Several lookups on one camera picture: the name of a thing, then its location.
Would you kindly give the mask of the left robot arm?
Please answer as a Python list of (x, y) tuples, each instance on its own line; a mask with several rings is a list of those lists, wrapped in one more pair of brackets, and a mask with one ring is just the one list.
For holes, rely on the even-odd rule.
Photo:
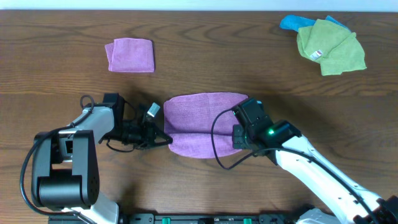
[(119, 141), (133, 151), (166, 146), (173, 139), (154, 123), (153, 103), (141, 116), (124, 119), (127, 101), (107, 93), (101, 103), (81, 104), (68, 126), (36, 135), (32, 161), (32, 206), (49, 223), (129, 223), (119, 205), (100, 191), (96, 145)]

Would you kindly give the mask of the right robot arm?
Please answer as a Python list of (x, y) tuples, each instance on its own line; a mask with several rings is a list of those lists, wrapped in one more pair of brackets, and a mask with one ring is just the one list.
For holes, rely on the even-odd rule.
[(397, 223), (397, 197), (387, 200), (362, 187), (323, 157), (287, 121), (233, 126), (235, 148), (264, 154), (303, 182), (340, 223)]

